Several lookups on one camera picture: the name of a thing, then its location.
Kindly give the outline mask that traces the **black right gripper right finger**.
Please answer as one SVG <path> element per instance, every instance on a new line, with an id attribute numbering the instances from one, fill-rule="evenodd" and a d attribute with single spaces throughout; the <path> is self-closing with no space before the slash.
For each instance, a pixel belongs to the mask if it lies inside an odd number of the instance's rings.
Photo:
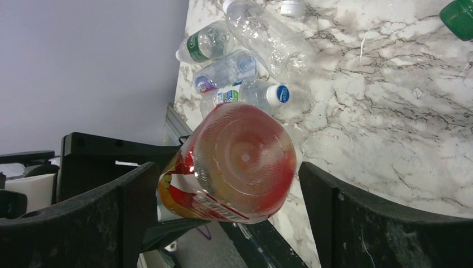
<path id="1" fill-rule="evenodd" d="M 471 267 L 472 220 L 425 212 L 310 162 L 299 179 L 322 267 Z"/>

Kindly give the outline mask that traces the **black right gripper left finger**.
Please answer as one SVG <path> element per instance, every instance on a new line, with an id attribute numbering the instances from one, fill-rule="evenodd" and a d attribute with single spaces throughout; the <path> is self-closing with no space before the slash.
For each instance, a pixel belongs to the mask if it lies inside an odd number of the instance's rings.
<path id="1" fill-rule="evenodd" d="M 160 169 L 148 162 L 88 192 L 1 220 L 2 267 L 136 267 L 157 220 Z"/>

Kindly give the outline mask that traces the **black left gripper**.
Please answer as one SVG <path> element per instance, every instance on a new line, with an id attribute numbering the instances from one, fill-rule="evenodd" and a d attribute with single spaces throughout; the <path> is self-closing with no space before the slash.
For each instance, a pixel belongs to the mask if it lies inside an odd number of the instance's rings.
<path id="1" fill-rule="evenodd" d="M 143 252 L 164 248 L 207 223 L 175 216 L 164 219 L 165 209 L 157 195 L 158 178 L 179 148 L 73 132 L 62 139 L 55 201 L 90 192 L 149 162 L 151 169 L 145 178 L 127 178 L 118 188 L 121 241 L 125 245 L 134 242 Z"/>

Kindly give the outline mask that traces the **gold red snack packet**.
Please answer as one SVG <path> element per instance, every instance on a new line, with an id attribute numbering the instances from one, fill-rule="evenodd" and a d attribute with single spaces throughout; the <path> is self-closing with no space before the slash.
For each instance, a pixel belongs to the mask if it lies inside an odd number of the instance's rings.
<path id="1" fill-rule="evenodd" d="M 217 105 L 162 172 L 157 198 L 183 218 L 255 224 L 283 206 L 297 157 L 270 115 L 243 102 Z"/>

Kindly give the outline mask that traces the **clear bottle white green label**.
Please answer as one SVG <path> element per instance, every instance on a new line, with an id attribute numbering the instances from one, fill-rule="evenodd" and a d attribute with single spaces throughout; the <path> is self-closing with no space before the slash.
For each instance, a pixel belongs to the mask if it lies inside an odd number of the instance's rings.
<path id="1" fill-rule="evenodd" d="M 472 40 L 472 0 L 454 0 L 440 12 L 444 25 L 460 40 Z"/>

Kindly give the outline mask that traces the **upright-lying bottle blue white label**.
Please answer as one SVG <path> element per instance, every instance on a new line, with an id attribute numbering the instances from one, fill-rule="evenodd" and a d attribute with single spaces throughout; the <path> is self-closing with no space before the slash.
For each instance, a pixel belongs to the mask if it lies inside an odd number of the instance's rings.
<path id="1" fill-rule="evenodd" d="M 284 0 L 281 2 L 280 14 L 285 17 L 300 18 L 305 13 L 306 5 L 300 0 Z"/>

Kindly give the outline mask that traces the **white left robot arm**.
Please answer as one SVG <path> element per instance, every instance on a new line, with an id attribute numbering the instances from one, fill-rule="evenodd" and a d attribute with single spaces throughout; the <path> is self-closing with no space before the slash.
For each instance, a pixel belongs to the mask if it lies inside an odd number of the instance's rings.
<path id="1" fill-rule="evenodd" d="M 165 247 L 203 220 L 164 218 L 155 190 L 177 146 L 74 132 L 53 151 L 1 156 L 22 164 L 1 176 L 1 253 L 67 255 Z"/>

